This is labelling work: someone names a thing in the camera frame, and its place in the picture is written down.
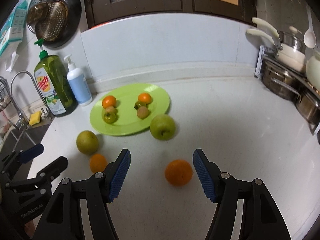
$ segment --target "white pot handle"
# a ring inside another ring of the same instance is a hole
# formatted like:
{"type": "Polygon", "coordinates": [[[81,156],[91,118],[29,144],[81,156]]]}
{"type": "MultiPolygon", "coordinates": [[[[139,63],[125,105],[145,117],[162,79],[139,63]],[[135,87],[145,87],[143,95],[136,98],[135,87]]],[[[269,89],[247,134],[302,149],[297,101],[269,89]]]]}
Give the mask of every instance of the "white pot handle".
{"type": "Polygon", "coordinates": [[[268,41],[271,42],[271,44],[275,45],[274,40],[272,39],[272,37],[268,34],[266,34],[264,31],[262,30],[258,30],[258,29],[247,29],[246,33],[250,34],[250,35],[254,35],[254,36],[260,36],[260,37],[264,37],[266,38],[268,41]]]}
{"type": "Polygon", "coordinates": [[[278,33],[277,29],[274,28],[274,27],[273,27],[270,23],[268,23],[267,21],[262,20],[262,19],[260,19],[260,18],[252,17],[252,22],[255,23],[255,24],[257,24],[257,25],[262,25],[262,26],[268,28],[268,29],[271,31],[271,33],[272,33],[277,39],[279,39],[279,33],[278,33]]]}

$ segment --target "dish soap bottle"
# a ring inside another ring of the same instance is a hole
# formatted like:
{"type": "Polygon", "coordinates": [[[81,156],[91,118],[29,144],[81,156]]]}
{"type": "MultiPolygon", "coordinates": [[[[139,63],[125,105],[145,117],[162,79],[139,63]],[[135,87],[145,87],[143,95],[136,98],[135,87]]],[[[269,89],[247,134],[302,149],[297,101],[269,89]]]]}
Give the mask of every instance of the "dish soap bottle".
{"type": "Polygon", "coordinates": [[[57,55],[48,55],[43,50],[44,40],[35,42],[41,48],[40,62],[34,70],[38,88],[56,117],[65,116],[73,112],[78,105],[67,80],[67,71],[57,55]]]}
{"type": "Polygon", "coordinates": [[[85,80],[84,73],[81,68],[77,68],[76,64],[70,59],[71,54],[64,57],[64,61],[68,62],[68,75],[67,79],[76,97],[79,105],[87,106],[92,101],[92,94],[85,80]]]}

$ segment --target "green pump bottle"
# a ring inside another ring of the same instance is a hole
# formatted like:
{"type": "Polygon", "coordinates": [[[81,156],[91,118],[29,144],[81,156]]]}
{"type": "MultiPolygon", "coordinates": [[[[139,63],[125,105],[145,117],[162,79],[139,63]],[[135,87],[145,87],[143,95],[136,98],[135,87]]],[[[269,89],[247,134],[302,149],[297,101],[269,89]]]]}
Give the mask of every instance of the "green pump bottle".
{"type": "Polygon", "coordinates": [[[48,55],[42,48],[44,40],[35,42],[41,48],[40,62],[34,70],[34,76],[44,100],[56,117],[71,114],[78,102],[67,80],[67,71],[57,55],[48,55]]]}

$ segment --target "persimmon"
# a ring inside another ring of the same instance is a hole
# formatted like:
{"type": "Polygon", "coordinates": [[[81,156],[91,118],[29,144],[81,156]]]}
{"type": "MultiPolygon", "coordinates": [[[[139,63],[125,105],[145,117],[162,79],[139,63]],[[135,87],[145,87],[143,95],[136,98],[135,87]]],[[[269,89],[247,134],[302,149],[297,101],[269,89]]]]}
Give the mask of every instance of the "persimmon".
{"type": "Polygon", "coordinates": [[[152,97],[148,93],[142,93],[138,96],[138,100],[150,104],[152,102],[152,97]]]}
{"type": "Polygon", "coordinates": [[[108,106],[116,106],[117,104],[117,99],[114,96],[106,96],[102,100],[102,107],[106,109],[108,106]]]}

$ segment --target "frying pan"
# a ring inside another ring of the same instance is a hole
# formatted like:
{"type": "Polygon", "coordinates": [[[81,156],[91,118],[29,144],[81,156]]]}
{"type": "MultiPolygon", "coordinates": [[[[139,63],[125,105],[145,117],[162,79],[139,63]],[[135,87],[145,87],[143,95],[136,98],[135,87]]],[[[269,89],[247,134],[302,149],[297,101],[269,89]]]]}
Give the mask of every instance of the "frying pan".
{"type": "MultiPolygon", "coordinates": [[[[60,1],[64,4],[67,13],[64,27],[61,29],[60,34],[55,39],[52,39],[50,41],[45,40],[43,43],[45,47],[51,49],[60,47],[71,39],[78,28],[82,11],[80,0],[48,0],[47,2],[50,3],[56,1],[60,1]]],[[[39,36],[37,31],[36,36],[38,39],[43,38],[39,36]]]]}

